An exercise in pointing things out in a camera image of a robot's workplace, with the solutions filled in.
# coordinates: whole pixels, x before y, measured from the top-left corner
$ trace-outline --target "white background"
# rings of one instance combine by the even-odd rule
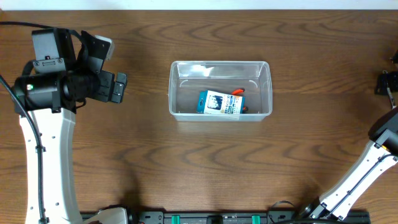
[[[398,9],[398,0],[0,0],[7,10]]]

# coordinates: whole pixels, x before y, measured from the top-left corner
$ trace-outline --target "blue and white package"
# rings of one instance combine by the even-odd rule
[[[244,96],[234,96],[215,91],[200,92],[197,106],[198,113],[205,114],[241,114]]]

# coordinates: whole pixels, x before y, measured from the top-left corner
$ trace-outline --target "wooden table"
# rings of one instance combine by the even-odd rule
[[[167,211],[300,205],[349,169],[390,108],[373,91],[381,71],[394,69],[396,11],[31,11],[0,20],[86,30],[116,43],[104,69],[129,74],[123,103],[88,100],[76,116],[81,211],[119,202]],[[0,72],[9,83],[34,59],[31,30],[0,28]],[[167,98],[175,60],[268,62],[272,114],[260,123],[176,122]],[[25,146],[3,88],[0,102],[0,222],[22,223]],[[397,183],[392,168],[354,207],[373,223],[395,222]]]

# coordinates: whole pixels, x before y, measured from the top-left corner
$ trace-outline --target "clear plastic bin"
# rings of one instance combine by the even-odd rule
[[[201,114],[201,91],[231,94],[244,88],[244,114]],[[271,73],[267,62],[176,61],[170,71],[169,110],[177,121],[261,121],[272,112]]]

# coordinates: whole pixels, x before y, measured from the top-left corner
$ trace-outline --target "transparent box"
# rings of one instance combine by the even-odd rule
[[[197,113],[201,91],[231,94],[244,88],[243,114]],[[267,62],[176,61],[169,81],[169,110],[177,121],[262,121],[272,112],[271,73]]]

